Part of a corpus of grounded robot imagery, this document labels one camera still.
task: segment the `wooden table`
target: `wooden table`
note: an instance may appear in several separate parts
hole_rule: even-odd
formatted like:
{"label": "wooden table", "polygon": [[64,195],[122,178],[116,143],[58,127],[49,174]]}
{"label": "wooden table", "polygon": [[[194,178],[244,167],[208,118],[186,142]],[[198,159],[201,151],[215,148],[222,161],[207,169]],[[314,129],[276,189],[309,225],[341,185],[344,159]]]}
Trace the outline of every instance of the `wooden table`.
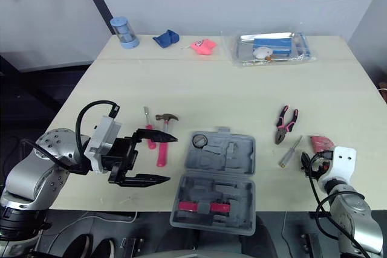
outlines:
{"label": "wooden table", "polygon": [[[219,37],[211,56],[182,49],[203,36],[181,36],[179,43],[161,49],[151,36],[140,36],[140,46],[121,48],[116,36],[108,41],[84,74],[49,129],[75,127],[79,111],[89,102],[108,99],[121,110],[119,137],[131,136],[145,126],[143,106],[151,115],[173,113],[167,166],[156,167],[157,150],[146,142],[128,174],[153,173],[171,180],[145,189],[108,184],[108,174],[71,174],[51,208],[100,211],[170,211],[186,150],[193,131],[231,128],[256,140],[257,211],[310,211],[316,208],[308,179],[300,170],[303,150],[312,153],[307,135],[323,135],[336,145],[357,150],[352,185],[366,196],[373,210],[387,208],[387,106],[345,41],[338,36],[311,36],[308,41],[317,60],[297,65],[238,68],[228,60]],[[275,145],[276,122],[283,105],[299,109],[292,133]],[[82,133],[93,127],[108,106],[92,108],[83,119]],[[158,128],[162,123],[155,122]],[[300,135],[296,154],[286,169],[279,160]]]}

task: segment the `gray tool case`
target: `gray tool case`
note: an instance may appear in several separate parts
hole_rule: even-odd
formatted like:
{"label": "gray tool case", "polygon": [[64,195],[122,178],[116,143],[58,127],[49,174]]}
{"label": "gray tool case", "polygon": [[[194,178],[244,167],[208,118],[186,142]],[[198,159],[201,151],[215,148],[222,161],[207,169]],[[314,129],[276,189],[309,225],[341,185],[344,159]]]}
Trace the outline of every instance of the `gray tool case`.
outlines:
{"label": "gray tool case", "polygon": [[195,132],[172,209],[173,227],[250,236],[255,232],[255,139]]}

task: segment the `hammer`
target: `hammer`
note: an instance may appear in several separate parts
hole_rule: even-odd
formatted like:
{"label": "hammer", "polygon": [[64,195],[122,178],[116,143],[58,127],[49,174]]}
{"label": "hammer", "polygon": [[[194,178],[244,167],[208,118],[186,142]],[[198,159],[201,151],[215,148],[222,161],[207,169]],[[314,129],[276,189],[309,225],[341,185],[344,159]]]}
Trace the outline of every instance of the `hammer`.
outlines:
{"label": "hammer", "polygon": [[[173,114],[162,114],[162,115],[156,115],[156,120],[164,120],[164,129],[163,131],[165,133],[168,133],[168,123],[169,120],[175,119],[179,120],[175,115]],[[167,150],[168,150],[168,143],[160,143],[160,147],[158,148],[158,158],[157,158],[157,166],[158,167],[164,167],[167,163]]]}

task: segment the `plastic bag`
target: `plastic bag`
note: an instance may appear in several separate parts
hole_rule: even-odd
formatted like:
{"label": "plastic bag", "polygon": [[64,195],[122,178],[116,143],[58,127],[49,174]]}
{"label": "plastic bag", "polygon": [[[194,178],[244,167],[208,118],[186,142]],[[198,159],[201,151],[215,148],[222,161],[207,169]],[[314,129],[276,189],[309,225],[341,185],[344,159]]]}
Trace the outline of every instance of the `plastic bag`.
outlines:
{"label": "plastic bag", "polygon": [[230,60],[238,66],[304,63],[314,60],[303,33],[225,35],[221,39]]}

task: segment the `pliers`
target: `pliers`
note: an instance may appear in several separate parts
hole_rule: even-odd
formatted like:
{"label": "pliers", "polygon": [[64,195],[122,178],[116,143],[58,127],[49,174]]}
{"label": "pliers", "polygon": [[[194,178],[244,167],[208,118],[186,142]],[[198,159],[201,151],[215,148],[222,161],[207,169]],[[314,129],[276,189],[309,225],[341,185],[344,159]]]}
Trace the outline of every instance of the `pliers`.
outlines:
{"label": "pliers", "polygon": [[277,134],[276,134],[276,139],[275,139],[275,143],[276,144],[279,144],[282,142],[282,140],[284,140],[285,138],[285,135],[287,132],[291,132],[291,130],[293,129],[293,126],[294,124],[296,124],[296,121],[297,121],[297,116],[298,116],[298,110],[294,110],[293,112],[293,119],[291,119],[291,122],[289,122],[286,126],[285,126],[285,123],[284,123],[284,117],[285,117],[285,113],[286,111],[289,109],[289,106],[286,105],[281,114],[279,115],[279,120],[277,122]]}

